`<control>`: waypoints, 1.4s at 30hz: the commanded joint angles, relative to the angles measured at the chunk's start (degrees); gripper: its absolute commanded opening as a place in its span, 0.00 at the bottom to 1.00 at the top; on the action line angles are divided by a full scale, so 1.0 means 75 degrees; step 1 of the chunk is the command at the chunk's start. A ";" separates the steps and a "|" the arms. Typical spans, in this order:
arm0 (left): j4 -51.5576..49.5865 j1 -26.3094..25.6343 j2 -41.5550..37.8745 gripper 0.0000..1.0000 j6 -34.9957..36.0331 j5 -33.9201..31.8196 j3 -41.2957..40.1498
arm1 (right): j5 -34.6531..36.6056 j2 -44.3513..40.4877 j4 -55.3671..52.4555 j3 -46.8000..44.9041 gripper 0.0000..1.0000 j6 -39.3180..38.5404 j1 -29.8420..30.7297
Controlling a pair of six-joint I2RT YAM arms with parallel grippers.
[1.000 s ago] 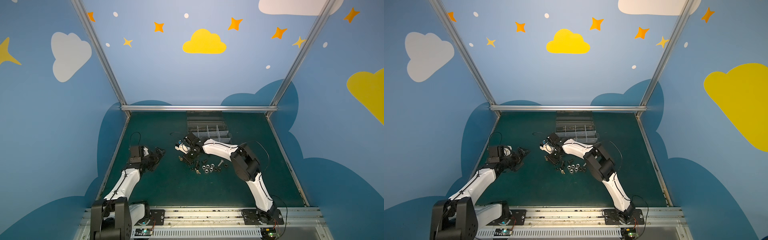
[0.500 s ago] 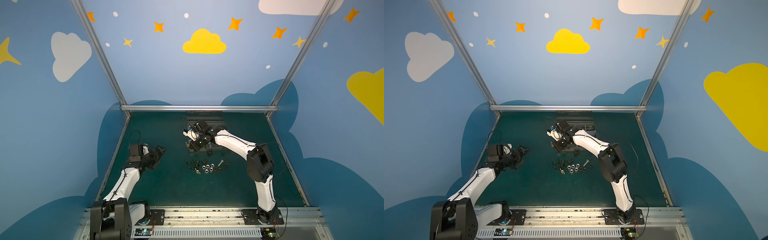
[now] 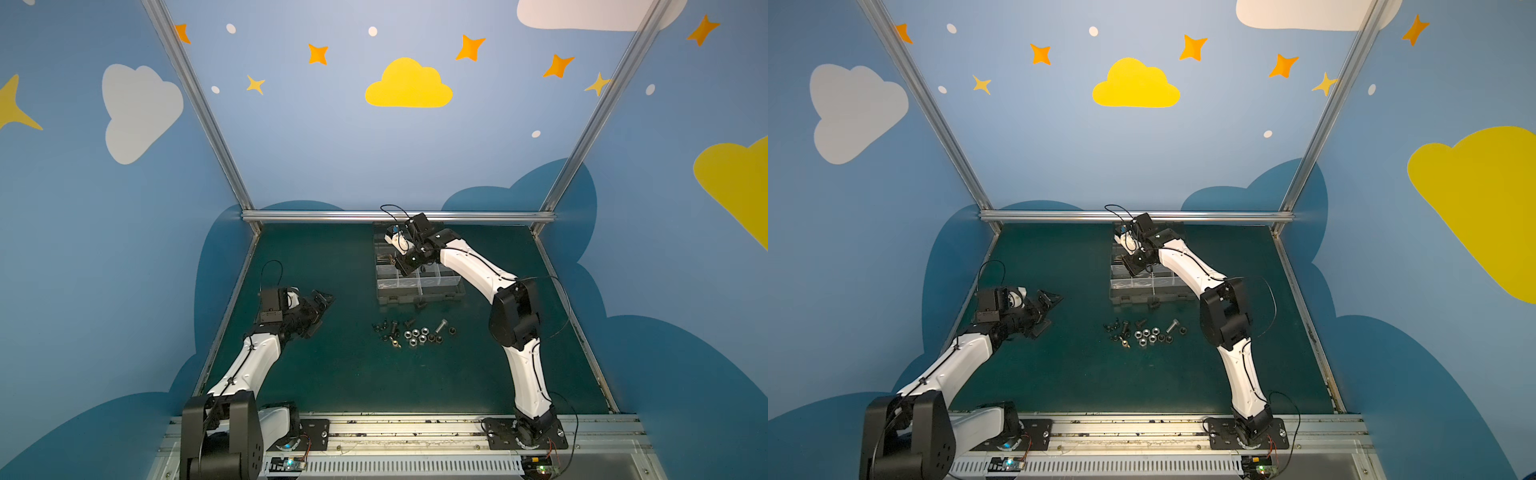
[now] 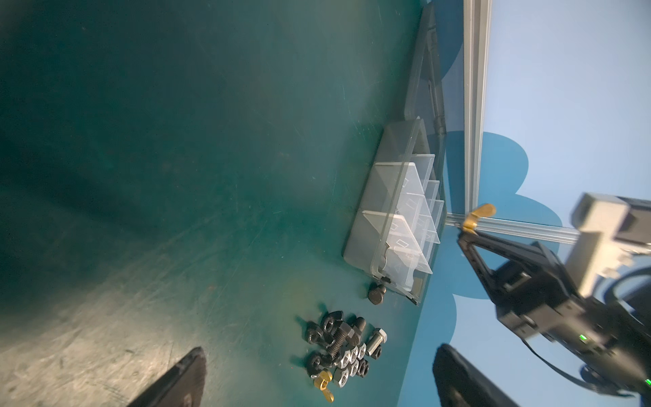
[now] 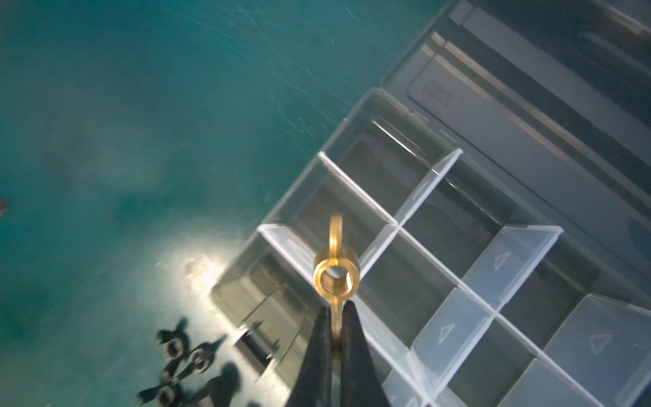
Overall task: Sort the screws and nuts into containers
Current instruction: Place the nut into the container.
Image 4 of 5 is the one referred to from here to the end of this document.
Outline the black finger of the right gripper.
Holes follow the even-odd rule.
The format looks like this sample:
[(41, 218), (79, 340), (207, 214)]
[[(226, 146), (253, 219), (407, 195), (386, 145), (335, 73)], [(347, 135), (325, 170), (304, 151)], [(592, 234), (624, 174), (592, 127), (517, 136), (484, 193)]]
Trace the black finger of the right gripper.
[(461, 232), (458, 244), (495, 305), (553, 305), (552, 253), (484, 232)]

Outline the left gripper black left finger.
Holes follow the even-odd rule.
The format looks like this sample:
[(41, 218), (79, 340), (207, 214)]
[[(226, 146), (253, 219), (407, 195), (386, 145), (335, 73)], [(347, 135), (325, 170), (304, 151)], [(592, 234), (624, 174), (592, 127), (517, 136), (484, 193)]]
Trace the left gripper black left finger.
[(205, 352), (201, 347), (196, 347), (140, 393), (128, 406), (200, 407), (206, 376)]

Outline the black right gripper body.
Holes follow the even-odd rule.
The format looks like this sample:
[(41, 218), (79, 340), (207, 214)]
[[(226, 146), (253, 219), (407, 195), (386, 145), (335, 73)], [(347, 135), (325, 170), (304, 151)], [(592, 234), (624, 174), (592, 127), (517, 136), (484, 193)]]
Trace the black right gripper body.
[(600, 394), (650, 392), (650, 333), (613, 298), (583, 298), (558, 257), (540, 243), (497, 241), (491, 252), (507, 261), (490, 272), (490, 300), (498, 320), (522, 342), (540, 334), (584, 365), (574, 377)]

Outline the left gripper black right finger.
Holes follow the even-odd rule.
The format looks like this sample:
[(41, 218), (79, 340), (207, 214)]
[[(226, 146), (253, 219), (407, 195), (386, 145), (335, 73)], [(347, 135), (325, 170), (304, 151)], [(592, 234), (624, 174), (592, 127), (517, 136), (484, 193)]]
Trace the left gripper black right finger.
[(461, 353), (442, 344), (433, 361), (432, 373), (443, 407), (518, 407)]

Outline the brass wing nut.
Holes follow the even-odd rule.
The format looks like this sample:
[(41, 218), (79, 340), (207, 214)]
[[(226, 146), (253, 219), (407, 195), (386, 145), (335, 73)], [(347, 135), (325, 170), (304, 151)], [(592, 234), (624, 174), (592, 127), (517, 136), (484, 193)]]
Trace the brass wing nut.
[(486, 203), (471, 211), (462, 223), (461, 230), (463, 232), (476, 234), (476, 229), (482, 218), (489, 218), (496, 215), (497, 209), (494, 205)]
[(313, 384), (318, 390), (322, 392), (328, 403), (332, 403), (335, 398), (332, 391), (328, 388), (329, 383), (332, 381), (332, 373), (328, 370), (321, 371), (313, 379)]

